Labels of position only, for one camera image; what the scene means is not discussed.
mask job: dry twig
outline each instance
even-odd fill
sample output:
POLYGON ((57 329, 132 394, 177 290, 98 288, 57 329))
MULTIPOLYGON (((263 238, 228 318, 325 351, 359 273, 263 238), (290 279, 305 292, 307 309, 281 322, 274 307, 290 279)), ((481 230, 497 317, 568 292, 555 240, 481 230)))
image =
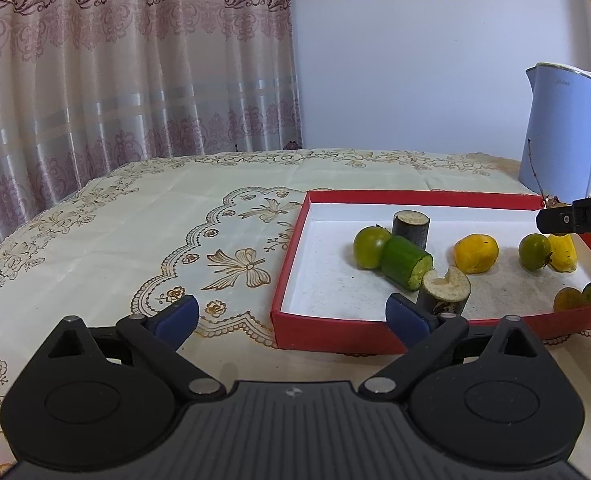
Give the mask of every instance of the dry twig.
POLYGON ((535 182, 537 183, 537 187, 540 190, 540 195, 542 196, 542 200, 544 202, 544 207, 548 207, 546 196, 544 195, 544 191, 542 191, 542 186, 540 186, 540 180, 538 179, 537 175, 535 174, 535 170, 533 168, 533 158, 531 158, 531 139, 527 139, 527 145, 529 150, 529 164, 531 165, 531 171, 533 171, 533 176, 535 177, 535 182))

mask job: cut sugarcane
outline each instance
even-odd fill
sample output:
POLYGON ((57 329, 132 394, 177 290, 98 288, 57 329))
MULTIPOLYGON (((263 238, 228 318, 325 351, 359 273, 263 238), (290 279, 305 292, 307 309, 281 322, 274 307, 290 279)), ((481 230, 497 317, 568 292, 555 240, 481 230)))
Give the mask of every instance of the cut sugarcane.
POLYGON ((429 217, 419 211, 398 211, 393 215, 392 234, 404 236, 422 249, 427 248, 429 217))
POLYGON ((466 300, 471 295, 471 282, 462 270, 449 267, 442 277, 431 269, 422 278, 417 305, 434 316, 443 312, 462 314, 466 300))
POLYGON ((384 275, 406 290, 418 290, 425 272, 433 268, 433 256, 402 236, 392 236, 384 246, 384 275))

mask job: pink patterned curtain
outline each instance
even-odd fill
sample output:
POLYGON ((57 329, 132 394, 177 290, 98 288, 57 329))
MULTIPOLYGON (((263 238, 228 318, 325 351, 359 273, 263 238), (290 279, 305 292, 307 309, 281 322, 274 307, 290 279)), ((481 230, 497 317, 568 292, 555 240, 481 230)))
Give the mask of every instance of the pink patterned curtain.
POLYGON ((300 142, 289 0, 0 0, 0 240, 127 162, 300 142))

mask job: lace tablecloth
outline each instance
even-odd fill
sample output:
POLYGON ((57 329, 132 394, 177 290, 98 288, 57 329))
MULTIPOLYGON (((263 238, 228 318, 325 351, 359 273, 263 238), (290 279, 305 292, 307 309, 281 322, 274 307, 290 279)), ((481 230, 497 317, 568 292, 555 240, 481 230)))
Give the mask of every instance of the lace tablecloth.
MULTIPOLYGON (((133 312, 151 315, 185 292, 198 298, 202 315, 198 334, 179 352, 227 385, 239 378, 359 383, 391 357, 274 348, 269 304, 304 192, 526 192, 517 170, 516 161, 480 153, 351 150, 228 153, 119 168, 0 244, 0 402, 63 316, 111 325, 133 312)), ((585 403, 571 459, 591 478, 591 333, 550 343, 585 403)), ((0 432, 0 472, 11 462, 0 432)))

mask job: black gripper base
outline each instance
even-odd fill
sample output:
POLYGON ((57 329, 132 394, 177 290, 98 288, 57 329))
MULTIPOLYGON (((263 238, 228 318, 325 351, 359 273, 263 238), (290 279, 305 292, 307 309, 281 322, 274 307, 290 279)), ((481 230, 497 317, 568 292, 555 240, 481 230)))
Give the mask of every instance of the black gripper base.
POLYGON ((498 472, 455 462, 418 437, 401 409, 347 382, 237 383, 192 405, 175 432, 131 463, 58 472, 22 462, 5 480, 581 480, 566 463, 498 472))

